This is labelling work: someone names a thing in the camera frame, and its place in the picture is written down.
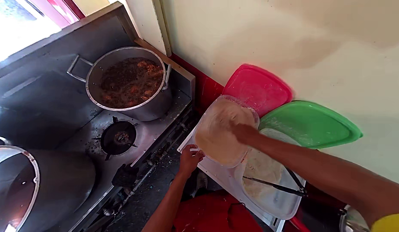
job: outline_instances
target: yellow sleeve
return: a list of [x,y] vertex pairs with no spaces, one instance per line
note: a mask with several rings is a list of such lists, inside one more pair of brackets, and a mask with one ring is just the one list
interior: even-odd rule
[[371,232],[399,232],[399,214],[392,214],[378,219]]

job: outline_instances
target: stove backsplash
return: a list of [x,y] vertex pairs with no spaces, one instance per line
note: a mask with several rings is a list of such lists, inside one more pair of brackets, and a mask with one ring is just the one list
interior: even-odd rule
[[[0,63],[0,136],[16,146],[53,149],[102,111],[88,98],[85,83],[66,74],[76,54],[94,62],[116,48],[136,46],[116,17],[71,29]],[[89,68],[79,61],[74,73],[86,77]]]

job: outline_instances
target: metal tongs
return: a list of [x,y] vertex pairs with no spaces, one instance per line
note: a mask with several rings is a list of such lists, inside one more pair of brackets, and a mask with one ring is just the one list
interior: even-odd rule
[[270,186],[272,186],[272,187],[274,187],[274,188],[276,188],[278,190],[281,190],[281,191],[284,191],[284,192],[287,192],[287,193],[291,193],[291,194],[295,194],[295,195],[300,196],[300,197],[306,197],[307,196],[307,191],[306,191],[305,187],[301,184],[300,180],[297,178],[295,173],[293,171],[291,171],[290,169],[288,169],[287,167],[285,167],[285,169],[287,169],[288,173],[291,175],[291,177],[293,178],[295,183],[298,185],[298,187],[300,187],[299,191],[297,191],[295,189],[290,189],[288,187],[284,187],[284,186],[281,186],[281,185],[273,184],[273,183],[270,183],[270,182],[267,182],[267,181],[264,181],[264,180],[256,179],[256,178],[253,178],[253,177],[243,176],[243,178],[248,179],[248,180],[253,180],[253,181],[259,182],[261,184],[270,185]]

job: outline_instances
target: stainless steel stove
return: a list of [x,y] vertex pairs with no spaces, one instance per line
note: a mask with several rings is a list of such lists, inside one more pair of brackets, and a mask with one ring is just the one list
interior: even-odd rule
[[[169,85],[173,103],[160,119],[141,122],[102,110],[89,99],[85,84],[66,73],[78,54],[96,61],[111,50],[128,46],[152,50],[166,65],[172,65]],[[87,64],[78,64],[75,68],[80,76],[86,76],[88,71]],[[95,213],[121,190],[111,184],[117,169],[124,163],[140,166],[161,146],[175,130],[180,114],[191,106],[194,91],[195,77],[139,38],[119,2],[1,62],[0,136],[24,149],[85,152],[96,167],[96,182],[88,199],[48,232],[75,232],[92,223]],[[113,116],[138,123],[135,147],[105,161],[107,154],[93,138],[102,135]]]
[[[190,103],[191,98],[180,90],[176,90],[173,92],[172,106],[166,115],[149,122],[132,119],[118,112],[104,110],[83,126],[74,136],[60,145],[58,149],[63,151],[85,151],[94,161],[97,170],[97,180],[89,198],[82,206],[68,219],[48,231],[76,231],[81,223],[85,223],[85,219],[99,210],[100,206],[110,195],[118,192],[118,189],[112,186],[111,183],[117,169],[124,163],[132,163],[132,166],[139,165],[150,152],[155,150],[156,140],[161,139],[161,136],[165,136],[167,129],[173,129],[171,124],[176,121]],[[99,140],[94,138],[100,137],[104,129],[112,124],[113,116],[119,121],[129,121],[132,124],[137,124],[135,126],[135,147],[130,147],[120,155],[110,156],[109,160],[105,161],[107,154],[102,150]]]

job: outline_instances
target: burner grate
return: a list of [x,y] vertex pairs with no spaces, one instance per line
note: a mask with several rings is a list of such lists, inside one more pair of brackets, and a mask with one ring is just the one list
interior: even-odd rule
[[113,123],[110,124],[102,133],[100,138],[93,138],[100,141],[102,150],[107,154],[105,161],[109,160],[111,155],[119,155],[128,151],[134,145],[136,139],[135,126],[128,121],[118,121],[118,118],[112,117]]

